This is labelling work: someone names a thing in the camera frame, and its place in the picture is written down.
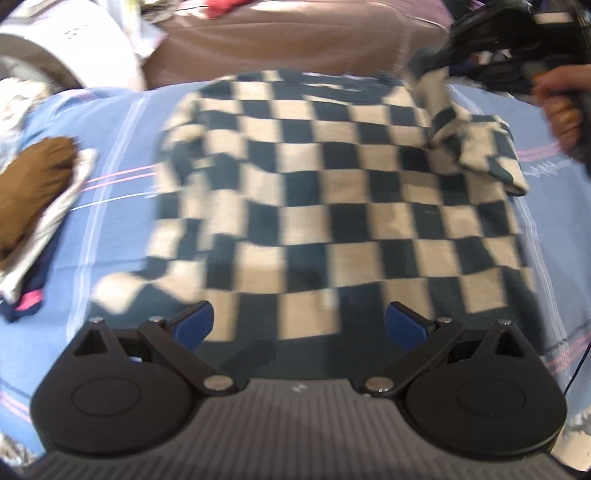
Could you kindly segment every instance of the checkerboard pattern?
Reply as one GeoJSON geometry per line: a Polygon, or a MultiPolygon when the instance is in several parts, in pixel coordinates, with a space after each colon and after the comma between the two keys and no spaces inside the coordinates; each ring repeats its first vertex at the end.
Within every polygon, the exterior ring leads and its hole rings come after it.
{"type": "Polygon", "coordinates": [[[239,75],[185,97],[145,269],[101,279],[89,316],[129,325],[207,299],[208,340],[229,343],[343,335],[351,308],[381,329],[391,301],[468,327],[532,321],[509,129],[458,109],[425,64],[402,80],[239,75]]]}

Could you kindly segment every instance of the gray plastic surface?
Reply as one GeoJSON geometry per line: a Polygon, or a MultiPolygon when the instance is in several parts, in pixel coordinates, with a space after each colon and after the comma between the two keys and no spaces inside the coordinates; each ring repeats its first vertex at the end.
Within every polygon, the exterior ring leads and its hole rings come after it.
{"type": "Polygon", "coordinates": [[[396,405],[347,380],[252,380],[206,400],[171,441],[121,459],[51,453],[34,480],[571,480],[548,455],[491,463],[423,440],[396,405]]]}

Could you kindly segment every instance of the folded clothes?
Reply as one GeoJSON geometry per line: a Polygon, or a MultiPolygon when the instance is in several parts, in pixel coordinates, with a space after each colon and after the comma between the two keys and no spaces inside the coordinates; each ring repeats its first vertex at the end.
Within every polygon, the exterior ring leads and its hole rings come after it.
{"type": "Polygon", "coordinates": [[[0,175],[0,270],[29,239],[43,211],[72,182],[77,149],[65,137],[26,148],[0,175]]]}
{"type": "Polygon", "coordinates": [[[7,321],[31,315],[40,306],[43,300],[40,289],[45,284],[49,263],[55,253],[56,245],[52,242],[57,242],[56,232],[94,170],[95,161],[95,150],[78,153],[74,158],[70,186],[45,209],[19,254],[4,271],[0,271],[0,315],[7,321]]]}

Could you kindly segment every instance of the red cloth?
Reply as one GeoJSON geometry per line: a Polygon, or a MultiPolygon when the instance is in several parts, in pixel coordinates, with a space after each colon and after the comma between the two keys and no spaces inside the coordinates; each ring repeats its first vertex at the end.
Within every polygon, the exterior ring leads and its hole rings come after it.
{"type": "Polygon", "coordinates": [[[230,13],[236,7],[246,5],[254,0],[207,0],[207,17],[218,18],[230,13]]]}

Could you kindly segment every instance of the finger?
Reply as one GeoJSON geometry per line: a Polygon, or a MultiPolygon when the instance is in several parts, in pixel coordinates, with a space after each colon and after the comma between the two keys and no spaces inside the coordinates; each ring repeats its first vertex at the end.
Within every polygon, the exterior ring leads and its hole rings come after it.
{"type": "Polygon", "coordinates": [[[579,142],[580,132],[578,129],[572,130],[569,133],[558,138],[560,148],[563,152],[568,154],[579,142]]]}
{"type": "Polygon", "coordinates": [[[541,96],[568,90],[591,90],[591,65],[568,65],[537,76],[534,86],[541,96]]]}
{"type": "Polygon", "coordinates": [[[548,120],[552,120],[561,112],[570,111],[574,109],[573,102],[568,97],[555,96],[542,101],[541,107],[548,120]]]}
{"type": "Polygon", "coordinates": [[[582,115],[578,110],[566,110],[554,116],[551,120],[552,133],[559,137],[571,130],[577,129],[582,122],[582,115]]]}

